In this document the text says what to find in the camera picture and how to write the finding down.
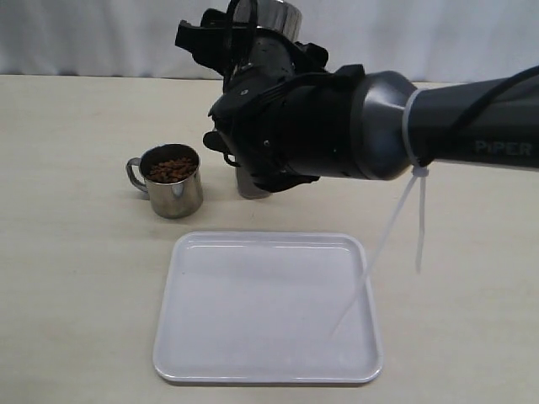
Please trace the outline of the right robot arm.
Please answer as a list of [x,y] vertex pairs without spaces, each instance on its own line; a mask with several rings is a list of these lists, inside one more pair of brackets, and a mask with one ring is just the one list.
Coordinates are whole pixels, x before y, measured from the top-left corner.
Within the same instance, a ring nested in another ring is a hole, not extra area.
[[175,44],[222,76],[205,146],[269,193],[322,177],[389,181],[446,161],[538,166],[538,70],[421,89],[360,64],[326,69],[327,51],[276,29],[205,11]]

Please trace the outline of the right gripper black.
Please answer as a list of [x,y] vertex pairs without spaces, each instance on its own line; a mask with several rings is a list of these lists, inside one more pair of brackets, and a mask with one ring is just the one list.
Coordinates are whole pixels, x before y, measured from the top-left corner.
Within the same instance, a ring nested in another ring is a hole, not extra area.
[[235,77],[258,73],[270,81],[310,72],[324,72],[325,48],[296,40],[301,16],[278,17],[285,27],[271,23],[252,25],[249,13],[229,19],[219,10],[203,13],[199,25],[179,22],[175,45],[193,60],[223,77],[223,86]]

